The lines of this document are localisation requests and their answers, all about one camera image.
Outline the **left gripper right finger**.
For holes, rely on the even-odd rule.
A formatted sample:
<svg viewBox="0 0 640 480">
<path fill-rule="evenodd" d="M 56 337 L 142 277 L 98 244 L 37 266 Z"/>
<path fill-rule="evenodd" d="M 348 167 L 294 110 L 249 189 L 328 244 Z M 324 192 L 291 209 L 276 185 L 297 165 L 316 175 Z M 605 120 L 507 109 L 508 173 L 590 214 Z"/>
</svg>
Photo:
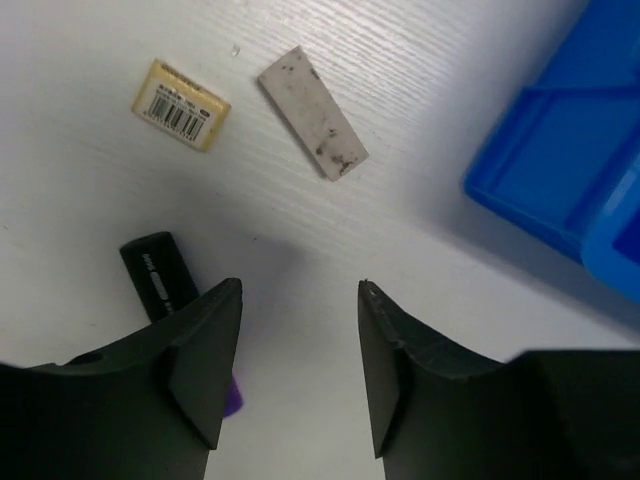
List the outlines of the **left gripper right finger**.
<svg viewBox="0 0 640 480">
<path fill-rule="evenodd" d="M 389 479 L 635 479 L 639 354 L 530 350 L 498 362 L 358 286 L 375 457 Z"/>
</svg>

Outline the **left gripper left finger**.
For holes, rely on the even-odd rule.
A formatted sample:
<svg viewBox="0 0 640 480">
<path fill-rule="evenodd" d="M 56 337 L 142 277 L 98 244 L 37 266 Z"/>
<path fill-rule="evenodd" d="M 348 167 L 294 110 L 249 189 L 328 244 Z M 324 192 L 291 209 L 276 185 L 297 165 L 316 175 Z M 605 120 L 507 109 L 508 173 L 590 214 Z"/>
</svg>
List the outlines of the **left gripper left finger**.
<svg viewBox="0 0 640 480">
<path fill-rule="evenodd" d="M 223 280 L 67 364 L 1 368 L 5 479 L 201 479 L 217 447 L 242 317 Z"/>
</svg>

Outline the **white eraser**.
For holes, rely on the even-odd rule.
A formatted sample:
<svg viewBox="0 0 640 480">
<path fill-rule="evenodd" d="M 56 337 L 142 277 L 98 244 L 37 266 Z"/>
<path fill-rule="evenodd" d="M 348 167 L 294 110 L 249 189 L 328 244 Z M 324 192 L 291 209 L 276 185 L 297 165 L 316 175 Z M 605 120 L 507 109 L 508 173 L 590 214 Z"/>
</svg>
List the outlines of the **white eraser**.
<svg viewBox="0 0 640 480">
<path fill-rule="evenodd" d="M 326 178 L 335 182 L 369 157 L 302 47 L 267 67 L 258 83 Z"/>
</svg>

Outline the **yellow eraser with barcode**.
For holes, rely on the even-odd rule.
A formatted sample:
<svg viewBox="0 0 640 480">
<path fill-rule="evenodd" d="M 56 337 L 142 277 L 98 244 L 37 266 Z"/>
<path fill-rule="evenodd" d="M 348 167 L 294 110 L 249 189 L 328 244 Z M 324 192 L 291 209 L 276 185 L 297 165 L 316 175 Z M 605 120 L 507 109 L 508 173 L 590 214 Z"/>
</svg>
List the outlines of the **yellow eraser with barcode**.
<svg viewBox="0 0 640 480">
<path fill-rule="evenodd" d="M 207 152 L 231 105 L 165 61 L 154 59 L 131 110 L 190 148 Z"/>
</svg>

